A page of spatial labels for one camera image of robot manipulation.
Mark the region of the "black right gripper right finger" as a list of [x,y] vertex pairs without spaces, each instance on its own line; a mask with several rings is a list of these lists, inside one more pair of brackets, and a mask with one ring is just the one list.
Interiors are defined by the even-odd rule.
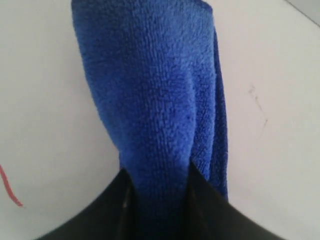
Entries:
[[189,167],[186,205],[187,240],[271,240],[273,234],[230,205],[200,174]]

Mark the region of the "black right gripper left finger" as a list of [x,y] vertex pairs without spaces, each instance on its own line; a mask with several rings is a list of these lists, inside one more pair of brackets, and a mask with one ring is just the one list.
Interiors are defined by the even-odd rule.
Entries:
[[122,169],[84,210],[39,240],[135,240],[135,195]]

